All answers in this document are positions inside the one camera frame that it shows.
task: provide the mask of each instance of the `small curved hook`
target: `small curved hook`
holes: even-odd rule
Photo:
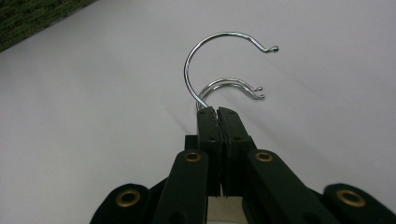
[[[192,85],[190,83],[190,78],[189,78],[189,67],[190,67],[190,63],[191,63],[191,59],[192,56],[195,54],[195,52],[201,47],[203,46],[205,43],[209,42],[210,40],[219,38],[219,37],[224,37],[224,36],[234,36],[234,37],[240,37],[240,38],[244,38],[246,40],[248,40],[249,42],[251,42],[254,46],[256,46],[257,49],[259,49],[261,52],[263,53],[271,53],[271,52],[277,52],[279,51],[279,47],[278,46],[273,46],[270,49],[266,49],[265,47],[263,47],[257,40],[255,40],[253,37],[251,37],[250,35],[245,35],[242,33],[238,33],[238,32],[222,32],[222,33],[217,33],[214,35],[211,35],[207,38],[205,38],[204,40],[202,40],[201,42],[199,42],[190,52],[189,56],[187,57],[187,60],[184,64],[184,81],[186,82],[186,86],[187,89],[189,90],[189,92],[191,93],[192,97],[195,98],[195,100],[201,104],[203,107],[208,107],[208,105],[197,95],[197,93],[194,91],[194,89],[192,88]]]
[[[263,100],[265,99],[265,95],[256,95],[254,91],[262,91],[262,87],[254,88],[246,83],[244,80],[233,78],[233,77],[226,77],[215,80],[209,84],[207,84],[199,93],[199,98],[203,101],[215,90],[224,88],[224,87],[236,87],[239,88],[241,91],[245,91],[245,94],[250,96],[254,100]],[[202,109],[202,105],[199,102],[196,103],[197,111]]]

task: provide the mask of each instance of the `white surface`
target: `white surface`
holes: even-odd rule
[[[237,111],[259,148],[322,192],[344,182],[396,211],[395,1],[99,1],[0,53],[0,223],[89,223],[125,183],[165,178],[198,91]]]

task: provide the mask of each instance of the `hook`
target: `hook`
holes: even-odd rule
[[[245,81],[238,79],[238,78],[233,78],[233,77],[221,78],[221,79],[215,80],[215,81],[207,84],[207,86],[205,86],[199,93],[199,98],[201,98],[203,101],[205,101],[206,98],[213,91],[215,91],[217,89],[224,88],[224,87],[229,87],[229,86],[239,88],[241,91],[245,91],[246,94],[249,94],[250,97],[253,98],[254,100],[265,99],[264,94],[259,96],[254,93],[254,91],[262,91],[262,87],[253,88]],[[197,102],[196,108],[197,108],[197,111],[199,111],[200,109],[202,109],[202,105],[200,105],[200,103]]]
[[[261,52],[263,53],[271,53],[271,52],[277,52],[279,50],[278,46],[273,46],[270,49],[266,49],[265,47],[263,47],[257,40],[255,40],[253,37],[251,37],[250,35],[245,35],[242,33],[238,33],[238,32],[222,32],[222,33],[217,33],[214,35],[211,35],[207,38],[205,38],[204,40],[202,40],[201,42],[199,42],[190,52],[189,56],[187,57],[187,60],[184,64],[184,81],[186,82],[186,86],[187,89],[189,90],[189,92],[191,93],[192,97],[195,98],[195,100],[202,105],[203,107],[208,107],[208,105],[197,95],[197,93],[194,91],[194,89],[192,88],[192,85],[190,83],[190,78],[189,78],[189,67],[190,67],[190,63],[191,63],[191,59],[192,56],[195,54],[195,52],[201,47],[203,46],[205,43],[209,42],[210,40],[219,38],[219,37],[224,37],[224,36],[234,36],[234,37],[240,37],[240,38],[244,38],[247,41],[251,42],[254,46],[256,46],[257,49],[259,49]]]

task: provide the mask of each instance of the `curved metal wire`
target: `curved metal wire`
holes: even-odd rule
[[[205,86],[201,92],[199,93],[199,97],[205,101],[206,98],[215,90],[224,88],[224,87],[236,87],[239,88],[241,91],[245,91],[245,94],[250,96],[254,100],[263,100],[265,99],[265,95],[256,95],[254,91],[262,91],[262,87],[257,87],[254,88],[250,86],[248,83],[245,81],[238,79],[238,78],[233,78],[233,77],[226,77],[226,78],[221,78],[216,81],[213,81],[209,83],[207,86]],[[197,111],[203,108],[203,106],[197,102],[196,103],[196,108]]]
[[[187,89],[189,90],[189,92],[191,93],[192,97],[195,98],[195,100],[202,105],[203,107],[208,107],[208,105],[197,95],[197,93],[194,91],[194,89],[192,88],[192,85],[190,83],[190,78],[189,78],[189,67],[190,67],[190,63],[191,63],[191,59],[192,56],[194,56],[194,54],[196,53],[196,51],[203,46],[205,43],[209,42],[210,40],[219,38],[219,37],[224,37],[224,36],[234,36],[234,37],[240,37],[240,38],[244,38],[247,41],[249,41],[250,43],[252,43],[254,46],[256,46],[257,49],[259,49],[261,52],[263,53],[271,53],[271,52],[277,52],[279,50],[278,46],[273,46],[270,49],[266,49],[265,47],[263,47],[257,40],[255,40],[253,37],[251,37],[250,35],[245,35],[242,33],[238,33],[238,32],[222,32],[222,33],[217,33],[214,35],[211,35],[207,38],[205,38],[204,40],[202,40],[201,42],[199,42],[190,52],[189,56],[187,57],[187,60],[184,64],[184,81],[186,82],[186,86]]]

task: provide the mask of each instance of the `green carpet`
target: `green carpet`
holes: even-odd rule
[[[96,0],[0,0],[0,52]]]

